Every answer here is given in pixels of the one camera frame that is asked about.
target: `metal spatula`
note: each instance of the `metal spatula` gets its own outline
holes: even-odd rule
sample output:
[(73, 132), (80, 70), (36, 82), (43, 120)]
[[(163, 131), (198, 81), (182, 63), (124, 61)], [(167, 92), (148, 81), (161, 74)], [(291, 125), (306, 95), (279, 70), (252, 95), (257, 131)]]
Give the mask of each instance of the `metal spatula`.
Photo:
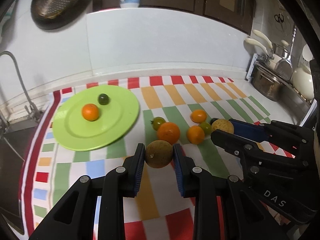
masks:
[(291, 63), (291, 54), (292, 54), (293, 42), (296, 37), (296, 33), (297, 33), (297, 26), (294, 24), (293, 31), (292, 31), (292, 43), (291, 43), (289, 55), (287, 58), (279, 60), (275, 67), (275, 72), (277, 72), (283, 79), (287, 81), (290, 80), (293, 73), (293, 68)]

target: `white lettering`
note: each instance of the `white lettering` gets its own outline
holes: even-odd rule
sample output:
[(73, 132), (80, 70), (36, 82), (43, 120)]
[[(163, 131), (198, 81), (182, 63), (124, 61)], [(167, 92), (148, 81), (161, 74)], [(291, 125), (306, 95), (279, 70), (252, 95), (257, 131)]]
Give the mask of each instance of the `white lettering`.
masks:
[(275, 203), (277, 201), (278, 196), (273, 197), (271, 200), (273, 200)]
[(264, 193), (264, 195), (265, 195), (266, 197), (269, 197), (269, 196), (270, 196), (270, 194), (271, 194), (271, 192), (270, 192), (270, 191), (268, 191), (268, 190)]
[(286, 202), (283, 200), (283, 201), (280, 202), (279, 206), (280, 206), (280, 207), (283, 207), (285, 203), (286, 203)]

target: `cream handle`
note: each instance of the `cream handle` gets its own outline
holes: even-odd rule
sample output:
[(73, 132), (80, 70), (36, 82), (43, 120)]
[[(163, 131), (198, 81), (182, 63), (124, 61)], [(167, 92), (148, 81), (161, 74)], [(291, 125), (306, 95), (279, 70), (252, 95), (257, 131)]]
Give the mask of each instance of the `cream handle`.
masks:
[(246, 38), (244, 41), (251, 44), (251, 45), (256, 45), (256, 46), (260, 47), (263, 50), (263, 52), (268, 55), (267, 48), (265, 46), (263, 46), (259, 41), (255, 40), (255, 39), (251, 39), (251, 38)]
[(289, 46), (289, 43), (287, 43), (285, 40), (281, 40), (281, 43), (284, 46), (284, 48)]
[(257, 35), (258, 37), (264, 39), (267, 43), (269, 48), (272, 50), (272, 42), (268, 39), (268, 37), (266, 35), (264, 35), (262, 32), (258, 31), (258, 30), (252, 30), (252, 32)]

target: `stainless steel pot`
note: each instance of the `stainless steel pot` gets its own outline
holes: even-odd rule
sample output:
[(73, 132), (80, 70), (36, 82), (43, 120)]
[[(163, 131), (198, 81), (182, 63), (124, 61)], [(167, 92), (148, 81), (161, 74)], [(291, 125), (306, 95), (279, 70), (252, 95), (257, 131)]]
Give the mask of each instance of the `stainless steel pot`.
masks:
[(272, 52), (281, 58), (287, 58), (289, 55), (289, 52), (283, 46), (276, 43), (272, 43)]
[(281, 81), (272, 73), (267, 72), (259, 66), (255, 67), (254, 78), (252, 79), (252, 85), (266, 98), (272, 101), (278, 101), (280, 98), (280, 92), (284, 86)]

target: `black-handled scissors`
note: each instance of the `black-handled scissors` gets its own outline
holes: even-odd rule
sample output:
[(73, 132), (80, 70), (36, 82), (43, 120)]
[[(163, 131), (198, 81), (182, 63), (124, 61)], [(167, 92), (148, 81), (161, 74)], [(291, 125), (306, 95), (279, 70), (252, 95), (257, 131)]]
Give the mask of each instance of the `black-handled scissors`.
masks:
[(282, 28), (282, 32), (284, 32), (283, 25), (282, 25), (282, 23), (284, 22), (284, 16), (281, 13), (275, 14), (275, 20), (276, 20), (276, 22), (280, 23), (281, 28)]

